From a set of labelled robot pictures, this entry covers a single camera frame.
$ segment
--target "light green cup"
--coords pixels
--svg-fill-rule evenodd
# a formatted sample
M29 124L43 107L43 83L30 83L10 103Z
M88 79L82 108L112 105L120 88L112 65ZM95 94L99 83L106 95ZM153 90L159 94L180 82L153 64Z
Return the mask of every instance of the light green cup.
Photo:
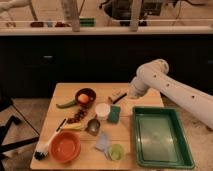
M124 148L120 144L113 144L108 148L108 154L111 160L120 160L124 156Z

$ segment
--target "red bowl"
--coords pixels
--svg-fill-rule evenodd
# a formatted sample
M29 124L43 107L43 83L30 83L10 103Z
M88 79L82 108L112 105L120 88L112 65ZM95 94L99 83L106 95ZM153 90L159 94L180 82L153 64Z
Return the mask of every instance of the red bowl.
M57 162L66 163L78 157L80 150L79 137L71 131L62 131L53 138L49 153Z

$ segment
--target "wooden table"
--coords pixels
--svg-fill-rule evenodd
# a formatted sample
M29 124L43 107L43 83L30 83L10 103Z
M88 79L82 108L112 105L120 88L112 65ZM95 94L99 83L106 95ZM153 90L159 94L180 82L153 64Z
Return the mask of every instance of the wooden table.
M106 102L109 95L118 91L128 89L127 83L59 83L55 88L46 119L41 131L39 143L44 143L53 134L60 122L67 117L72 117L79 108L78 106L58 109L56 103L62 104L74 98L75 93L81 88L92 88L97 98L89 109L89 114L82 123L87 124L88 120L95 116L94 107L96 104ZM120 120L118 124L109 124L101 121L101 127L97 136L92 136L85 131L77 132L81 140L81 152L77 159L67 164L59 164L50 156L42 161L32 158L32 169L93 169L93 170L132 170L139 169L136 163L134 152L134 141L132 137L132 107L133 106L163 106L160 93L149 89L148 93L140 99L133 100L127 97L120 100L116 105L121 107ZM125 149L125 155L120 161L107 160L104 154L95 149L96 140L100 132L107 133L111 144L121 144Z

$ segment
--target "green tray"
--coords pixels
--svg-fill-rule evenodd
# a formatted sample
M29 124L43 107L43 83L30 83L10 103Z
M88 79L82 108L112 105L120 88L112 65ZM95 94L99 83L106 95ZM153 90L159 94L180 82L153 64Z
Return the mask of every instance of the green tray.
M134 107L134 140L140 166L193 169L178 114L171 108Z

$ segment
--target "dark cabinet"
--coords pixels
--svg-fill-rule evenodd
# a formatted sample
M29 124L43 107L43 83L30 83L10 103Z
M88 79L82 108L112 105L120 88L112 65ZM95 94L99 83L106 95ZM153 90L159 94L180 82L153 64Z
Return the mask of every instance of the dark cabinet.
M12 97L49 97L58 82L130 82L167 60L169 76L213 93L212 35L0 37L0 87Z

